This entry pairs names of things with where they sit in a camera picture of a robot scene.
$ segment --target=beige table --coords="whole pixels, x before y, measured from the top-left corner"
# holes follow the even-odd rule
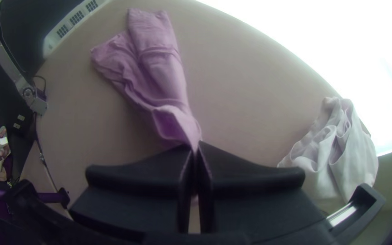
[[[115,0],[78,27],[38,72],[49,108],[37,130],[57,188],[71,203],[91,164],[119,165],[160,152],[155,133],[95,72],[89,50],[125,29],[129,7],[166,10],[175,29],[191,108],[204,141],[275,166],[336,92],[270,37],[191,0]]]

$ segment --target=vent grille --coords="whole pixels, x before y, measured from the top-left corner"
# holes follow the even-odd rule
[[[76,25],[83,18],[84,18],[83,13],[81,11],[78,11],[76,14],[72,16],[72,18],[70,18],[70,23],[72,23],[72,25]]]
[[[60,38],[64,37],[66,33],[69,32],[68,27],[64,24],[60,29],[57,30],[57,34],[59,35]]]
[[[91,1],[86,5],[86,8],[89,11],[89,13],[92,12],[93,10],[95,10],[95,8],[97,8],[97,7],[98,7],[98,4],[96,3],[96,0]]]

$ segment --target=purple towel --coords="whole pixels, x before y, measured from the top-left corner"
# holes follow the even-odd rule
[[[149,112],[161,138],[196,151],[201,129],[188,103],[175,33],[165,11],[129,9],[128,32],[91,50],[95,68]]]

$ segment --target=white towel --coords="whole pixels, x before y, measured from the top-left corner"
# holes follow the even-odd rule
[[[358,185],[373,186],[378,161],[352,101],[325,98],[310,131],[278,167],[304,169],[302,189],[321,210],[332,213],[349,201]]]

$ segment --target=folded fabric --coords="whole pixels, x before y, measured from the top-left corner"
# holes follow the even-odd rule
[[[322,210],[333,212],[350,199],[358,185],[373,186],[378,161],[352,101],[325,98],[310,131],[278,167],[303,168],[303,190]]]
[[[201,129],[187,98],[175,33],[165,11],[129,9],[128,32],[91,50],[95,68],[115,88],[149,112],[158,135],[194,151]]]

